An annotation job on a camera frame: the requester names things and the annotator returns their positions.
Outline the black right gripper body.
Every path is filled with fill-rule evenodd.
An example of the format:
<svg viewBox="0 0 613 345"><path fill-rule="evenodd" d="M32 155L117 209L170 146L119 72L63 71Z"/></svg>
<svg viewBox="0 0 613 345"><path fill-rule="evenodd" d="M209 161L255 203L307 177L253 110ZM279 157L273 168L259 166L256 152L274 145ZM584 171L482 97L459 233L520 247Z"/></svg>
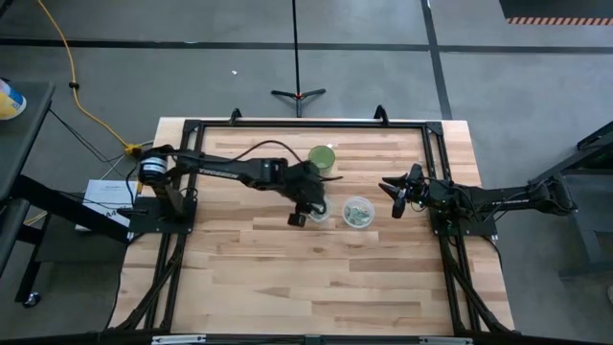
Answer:
<svg viewBox="0 0 613 345"><path fill-rule="evenodd" d="M420 164L414 164L411 170L404 175L409 178L409 183L406 187L399 187L403 190L403 200L394 200L392 207L392 217L400 219L405 211L406 203L420 203L425 201L425 195L428 191L425 176Z"/></svg>

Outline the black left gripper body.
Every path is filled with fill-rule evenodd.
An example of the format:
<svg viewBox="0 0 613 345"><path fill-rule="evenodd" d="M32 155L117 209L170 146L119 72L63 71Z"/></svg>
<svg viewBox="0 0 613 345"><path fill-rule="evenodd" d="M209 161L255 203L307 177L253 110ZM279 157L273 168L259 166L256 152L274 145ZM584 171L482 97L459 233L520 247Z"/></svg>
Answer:
<svg viewBox="0 0 613 345"><path fill-rule="evenodd" d="M285 174L285 196L295 203L294 212L287 224L304 227L312 203L322 203L325 197L324 183L318 183L319 170L305 161L288 168Z"/></svg>

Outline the square clear plastic container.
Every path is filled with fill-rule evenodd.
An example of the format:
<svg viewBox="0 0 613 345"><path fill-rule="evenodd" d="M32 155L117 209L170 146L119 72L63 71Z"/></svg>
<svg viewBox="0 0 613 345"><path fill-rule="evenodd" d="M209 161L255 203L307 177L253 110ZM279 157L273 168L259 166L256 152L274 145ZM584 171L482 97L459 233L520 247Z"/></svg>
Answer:
<svg viewBox="0 0 613 345"><path fill-rule="evenodd" d="M331 206L330 205L331 205L331 202L330 202L330 200L329 200L329 198L327 196L324 197L323 201L325 201L328 204L328 211L329 211L329 213L327 215L325 215L325 216L311 216L310 214L308 214L308 216L313 221L315 221L315 222L323 222L326 219L328 219L329 216L330 216L330 212L331 212Z"/></svg>

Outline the green ceramic cup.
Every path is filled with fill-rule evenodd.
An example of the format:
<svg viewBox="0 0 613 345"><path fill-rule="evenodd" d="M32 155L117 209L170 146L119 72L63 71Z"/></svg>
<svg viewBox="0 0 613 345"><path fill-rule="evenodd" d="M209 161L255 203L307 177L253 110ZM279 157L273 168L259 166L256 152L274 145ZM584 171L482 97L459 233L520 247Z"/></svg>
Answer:
<svg viewBox="0 0 613 345"><path fill-rule="evenodd" d="M336 161L336 155L330 146L316 146L308 153L308 160L318 168L320 175L328 176Z"/></svg>

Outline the round clear plastic container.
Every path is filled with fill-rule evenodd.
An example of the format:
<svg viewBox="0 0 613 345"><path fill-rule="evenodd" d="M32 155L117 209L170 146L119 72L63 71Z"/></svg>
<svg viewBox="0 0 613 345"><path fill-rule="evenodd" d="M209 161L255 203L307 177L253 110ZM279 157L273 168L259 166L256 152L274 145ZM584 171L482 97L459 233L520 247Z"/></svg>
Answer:
<svg viewBox="0 0 613 345"><path fill-rule="evenodd" d="M347 218L346 216L346 208L350 207L350 206L356 206L356 205L363 205L364 207L369 209L369 213L371 214L371 222L368 223L367 225L362 225L359 226L355 223L354 217L353 218ZM356 228L356 229L362 229L362 228L366 228L368 226L370 226L373 222L373 220L375 219L375 207L374 205L371 203L371 201L365 197L362 196L352 196L350 198L348 198L342 208L342 216L344 221L352 228Z"/></svg>

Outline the black tripod stand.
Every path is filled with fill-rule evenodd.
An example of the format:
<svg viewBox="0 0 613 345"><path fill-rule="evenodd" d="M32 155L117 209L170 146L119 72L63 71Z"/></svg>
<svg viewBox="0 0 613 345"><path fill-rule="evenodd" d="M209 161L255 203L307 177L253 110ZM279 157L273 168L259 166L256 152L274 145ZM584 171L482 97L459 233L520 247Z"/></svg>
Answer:
<svg viewBox="0 0 613 345"><path fill-rule="evenodd" d="M302 118L304 101L309 97L324 95L327 92L327 90L325 88L319 88L319 89L303 92L301 89L296 0L291 0L291 11L292 11L292 38L293 38L294 72L295 72L295 91L286 92L286 91L281 91L281 90L271 90L270 93L276 97L286 97L292 100L295 104L296 117Z"/></svg>

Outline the dark metal cart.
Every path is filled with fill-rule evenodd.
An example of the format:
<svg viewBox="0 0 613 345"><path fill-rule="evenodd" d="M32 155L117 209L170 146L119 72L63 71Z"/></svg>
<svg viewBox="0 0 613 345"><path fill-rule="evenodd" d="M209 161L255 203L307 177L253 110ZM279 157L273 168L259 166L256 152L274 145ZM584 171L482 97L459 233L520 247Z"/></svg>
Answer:
<svg viewBox="0 0 613 345"><path fill-rule="evenodd" d="M560 270L559 278L613 273L613 254L599 241L613 241L613 121L579 140L572 155L540 176L559 177L576 204L570 220L580 235L585 262Z"/></svg>

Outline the white paper sheet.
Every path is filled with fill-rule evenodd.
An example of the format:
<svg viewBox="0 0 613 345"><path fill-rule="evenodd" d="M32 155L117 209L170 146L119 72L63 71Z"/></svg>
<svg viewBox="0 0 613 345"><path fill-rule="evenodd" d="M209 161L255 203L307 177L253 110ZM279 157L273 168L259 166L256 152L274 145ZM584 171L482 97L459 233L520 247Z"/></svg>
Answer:
<svg viewBox="0 0 613 345"><path fill-rule="evenodd" d="M123 226L129 225L129 219L118 213L119 209L131 208L138 192L137 182L124 180L90 180L82 204L95 212L112 219Z"/></svg>

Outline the black hazard striped mat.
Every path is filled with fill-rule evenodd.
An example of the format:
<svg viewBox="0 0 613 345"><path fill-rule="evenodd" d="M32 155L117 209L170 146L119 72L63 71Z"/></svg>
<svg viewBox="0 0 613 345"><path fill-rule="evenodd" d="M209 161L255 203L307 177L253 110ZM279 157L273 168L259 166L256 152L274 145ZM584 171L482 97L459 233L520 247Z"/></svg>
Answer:
<svg viewBox="0 0 613 345"><path fill-rule="evenodd" d="M613 26L613 0L499 0L512 25Z"/></svg>

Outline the dark side table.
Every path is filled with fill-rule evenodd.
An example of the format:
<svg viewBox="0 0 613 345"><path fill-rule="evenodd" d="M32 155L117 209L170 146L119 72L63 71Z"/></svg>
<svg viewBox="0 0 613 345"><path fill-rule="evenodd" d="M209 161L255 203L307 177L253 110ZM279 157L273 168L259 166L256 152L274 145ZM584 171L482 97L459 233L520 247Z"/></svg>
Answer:
<svg viewBox="0 0 613 345"><path fill-rule="evenodd" d="M55 86L50 82L16 81L14 87L27 100L17 117L0 121L0 276L16 242L34 246L14 301L25 302L33 290L40 262L36 259L44 238L43 229L23 223L30 207L104 235L116 242L129 243L128 228L81 204L73 195L50 189L24 175L23 167L50 110Z"/></svg>

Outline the yellow and blue container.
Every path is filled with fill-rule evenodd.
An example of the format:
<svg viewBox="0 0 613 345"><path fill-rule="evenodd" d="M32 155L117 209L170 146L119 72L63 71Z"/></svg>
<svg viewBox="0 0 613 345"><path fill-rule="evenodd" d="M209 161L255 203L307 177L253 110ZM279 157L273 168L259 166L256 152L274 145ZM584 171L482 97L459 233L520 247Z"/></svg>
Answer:
<svg viewBox="0 0 613 345"><path fill-rule="evenodd" d="M0 121L7 121L19 116L26 107L26 98L0 79Z"/></svg>

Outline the black aluminium table frame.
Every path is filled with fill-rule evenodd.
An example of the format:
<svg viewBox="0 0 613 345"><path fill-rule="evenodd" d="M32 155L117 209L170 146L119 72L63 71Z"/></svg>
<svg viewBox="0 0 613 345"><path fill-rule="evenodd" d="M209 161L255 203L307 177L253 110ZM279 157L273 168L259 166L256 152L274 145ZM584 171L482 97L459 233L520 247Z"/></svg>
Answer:
<svg viewBox="0 0 613 345"><path fill-rule="evenodd" d="M398 128L316 126L209 127L203 149L233 157L306 158L316 146L336 155L323 222L291 227L293 205L237 181L200 176L195 227L187 238L171 328L202 334L449 335L440 247L425 212L391 216L378 187L384 176L425 164L421 133ZM352 196L375 207L366 228L350 227Z"/></svg>

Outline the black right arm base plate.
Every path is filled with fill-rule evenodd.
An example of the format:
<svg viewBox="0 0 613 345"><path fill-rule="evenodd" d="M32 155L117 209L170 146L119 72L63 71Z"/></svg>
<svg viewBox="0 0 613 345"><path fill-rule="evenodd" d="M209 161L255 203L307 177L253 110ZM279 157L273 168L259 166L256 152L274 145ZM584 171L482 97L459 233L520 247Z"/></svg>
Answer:
<svg viewBox="0 0 613 345"><path fill-rule="evenodd" d="M474 218L462 218L444 215L442 212L430 210L429 218L432 232L436 236L479 236L494 237L498 235L496 224L492 219L485 222Z"/></svg>

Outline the silver metal bracket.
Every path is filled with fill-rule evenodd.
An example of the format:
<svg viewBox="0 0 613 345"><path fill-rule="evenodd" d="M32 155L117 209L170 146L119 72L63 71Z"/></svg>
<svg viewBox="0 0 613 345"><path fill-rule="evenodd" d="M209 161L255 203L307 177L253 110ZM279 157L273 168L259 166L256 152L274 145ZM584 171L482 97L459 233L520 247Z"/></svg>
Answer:
<svg viewBox="0 0 613 345"><path fill-rule="evenodd" d="M206 342L205 334L167 334L154 336L150 345L202 345Z"/></svg>
<svg viewBox="0 0 613 345"><path fill-rule="evenodd" d="M421 336L419 345L474 345L471 338L447 336Z"/></svg>

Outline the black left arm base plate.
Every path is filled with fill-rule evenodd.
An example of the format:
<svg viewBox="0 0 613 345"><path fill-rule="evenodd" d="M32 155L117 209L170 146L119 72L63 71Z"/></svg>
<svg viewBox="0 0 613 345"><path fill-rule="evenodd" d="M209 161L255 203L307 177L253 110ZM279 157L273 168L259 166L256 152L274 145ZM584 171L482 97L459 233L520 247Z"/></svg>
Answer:
<svg viewBox="0 0 613 345"><path fill-rule="evenodd" d="M128 229L133 233L187 235L193 231L197 200L184 201L184 214L171 217L162 214L162 206L156 197L138 197L132 209L125 209L128 215Z"/></svg>

